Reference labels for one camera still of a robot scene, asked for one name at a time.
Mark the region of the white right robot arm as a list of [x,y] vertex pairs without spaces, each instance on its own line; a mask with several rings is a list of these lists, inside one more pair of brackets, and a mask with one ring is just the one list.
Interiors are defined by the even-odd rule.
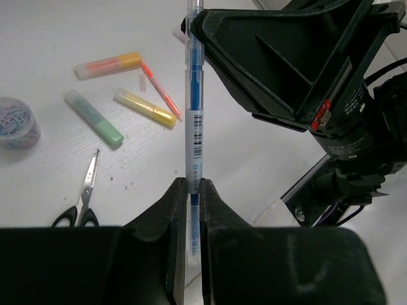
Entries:
[[406,74],[368,86],[405,64],[365,76],[403,1],[291,1],[281,10],[193,8],[181,24],[252,117],[309,132],[326,152],[283,197],[303,227],[340,226],[347,210],[380,195],[406,164]]

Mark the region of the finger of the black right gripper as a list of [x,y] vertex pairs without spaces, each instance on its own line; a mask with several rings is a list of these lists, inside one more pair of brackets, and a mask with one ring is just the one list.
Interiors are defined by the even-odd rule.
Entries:
[[188,30],[188,23],[187,23],[187,18],[184,18],[184,20],[181,23],[181,32],[186,35]]

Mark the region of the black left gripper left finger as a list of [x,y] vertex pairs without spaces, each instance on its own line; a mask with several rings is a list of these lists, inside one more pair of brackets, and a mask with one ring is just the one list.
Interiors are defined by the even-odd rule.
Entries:
[[186,181],[176,178],[165,194],[123,228],[133,236],[125,254],[131,304],[183,304],[186,262]]

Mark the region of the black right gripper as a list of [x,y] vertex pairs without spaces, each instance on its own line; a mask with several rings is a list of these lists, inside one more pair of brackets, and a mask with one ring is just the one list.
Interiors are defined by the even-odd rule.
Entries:
[[253,118],[304,132],[336,124],[385,38],[399,1],[291,1],[281,10],[204,10],[191,31]]

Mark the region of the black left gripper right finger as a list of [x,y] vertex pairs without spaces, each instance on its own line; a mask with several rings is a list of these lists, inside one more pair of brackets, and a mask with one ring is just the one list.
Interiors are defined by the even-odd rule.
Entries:
[[222,200],[210,179],[200,180],[199,195],[202,297],[203,303],[207,305],[211,304],[208,230],[216,227],[236,229],[252,226]]

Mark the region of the blue pen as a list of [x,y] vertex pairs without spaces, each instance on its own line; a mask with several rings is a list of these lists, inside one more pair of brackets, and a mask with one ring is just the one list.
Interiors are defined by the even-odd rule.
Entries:
[[200,180],[203,175],[204,138],[204,46],[191,26],[204,10],[203,1],[187,2],[188,30],[185,35],[185,157],[189,211],[188,264],[200,264]]

